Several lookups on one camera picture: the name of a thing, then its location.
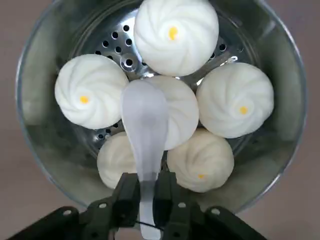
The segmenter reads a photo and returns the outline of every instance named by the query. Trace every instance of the stainless steel surface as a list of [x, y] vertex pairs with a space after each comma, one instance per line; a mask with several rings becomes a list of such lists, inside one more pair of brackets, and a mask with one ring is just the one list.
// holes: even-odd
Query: stainless steel surface
[[[16, 66], [36, 19], [52, 0], [0, 2], [0, 239], [6, 239], [50, 211], [75, 205], [47, 181], [26, 145], [15, 110]], [[320, 1], [268, 0], [291, 31], [305, 63], [309, 111], [295, 161], [280, 181], [240, 217], [270, 240], [318, 240], [320, 88], [317, 47]], [[139, 231], [122, 231], [117, 240], [140, 240]]]
[[[305, 124], [306, 80], [297, 47], [269, 6], [253, 0], [213, 2], [221, 24], [219, 44], [226, 50], [218, 46], [215, 58], [181, 80], [195, 89], [208, 71], [237, 57], [260, 67], [275, 90], [275, 109], [263, 127], [231, 142], [237, 146], [236, 164], [228, 182], [207, 193], [190, 193], [203, 208], [221, 205], [238, 212], [262, 196], [291, 162]], [[20, 59], [16, 97], [24, 134], [48, 178], [82, 205], [112, 193], [99, 178], [95, 156], [105, 139], [101, 135], [120, 131], [121, 123], [98, 131], [72, 125], [55, 102], [53, 86], [67, 60], [94, 52], [112, 56], [131, 80], [154, 74], [142, 64], [132, 39], [139, 3], [58, 0], [37, 22]], [[124, 66], [128, 59], [132, 67]]]

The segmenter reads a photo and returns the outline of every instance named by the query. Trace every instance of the gray countertop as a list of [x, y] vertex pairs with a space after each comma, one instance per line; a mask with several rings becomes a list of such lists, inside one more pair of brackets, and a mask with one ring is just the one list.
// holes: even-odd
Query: gray countertop
[[[50, 0], [0, 2], [0, 239], [40, 217], [74, 205], [46, 180], [23, 139], [15, 110], [15, 73], [33, 24]], [[293, 164], [258, 203], [239, 216], [271, 240], [320, 239], [319, 0], [268, 0], [291, 31], [307, 72], [309, 111]]]

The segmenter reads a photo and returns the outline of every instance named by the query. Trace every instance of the yellow dot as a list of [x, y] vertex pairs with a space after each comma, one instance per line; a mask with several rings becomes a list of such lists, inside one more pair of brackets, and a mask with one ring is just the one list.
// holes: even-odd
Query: yellow dot
[[241, 114], [245, 115], [245, 114], [247, 114], [247, 112], [248, 112], [248, 108], [246, 106], [242, 106], [240, 108], [240, 113]]
[[171, 27], [170, 30], [169, 30], [170, 39], [171, 40], [175, 40], [177, 34], [178, 34], [178, 29], [175, 26]]
[[80, 97], [80, 101], [83, 103], [83, 104], [87, 104], [89, 102], [89, 98], [87, 96], [81, 96]]

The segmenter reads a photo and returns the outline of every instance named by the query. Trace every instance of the steamer basket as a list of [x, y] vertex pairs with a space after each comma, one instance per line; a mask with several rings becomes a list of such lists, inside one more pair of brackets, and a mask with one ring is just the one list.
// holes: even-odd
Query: steamer basket
[[[275, 91], [272, 116], [256, 132], [229, 140], [235, 169], [227, 183], [207, 193], [190, 192], [204, 209], [220, 205], [238, 212], [254, 203], [290, 164], [306, 119], [306, 79], [297, 46], [287, 28], [262, 0], [211, 0], [220, 37], [211, 59], [181, 77], [193, 90], [212, 69], [245, 62], [262, 69]], [[89, 130], [70, 123], [54, 96], [60, 68], [83, 54], [112, 58], [130, 80], [153, 72], [133, 38], [140, 0], [57, 0], [36, 23], [19, 61], [16, 103], [34, 156], [50, 181], [74, 201], [89, 203], [112, 194], [101, 181], [96, 157], [105, 140], [124, 131], [122, 122]], [[167, 170], [166, 155], [163, 171]]]

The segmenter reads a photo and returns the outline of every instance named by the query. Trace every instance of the spoon handle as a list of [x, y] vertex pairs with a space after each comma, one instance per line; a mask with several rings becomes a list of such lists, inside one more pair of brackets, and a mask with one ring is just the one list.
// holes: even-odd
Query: spoon handle
[[[131, 143], [140, 182], [140, 221], [154, 225], [153, 197], [168, 133], [163, 92], [144, 80], [132, 81], [122, 95], [122, 122]], [[141, 225], [144, 239], [158, 240], [158, 229]]]

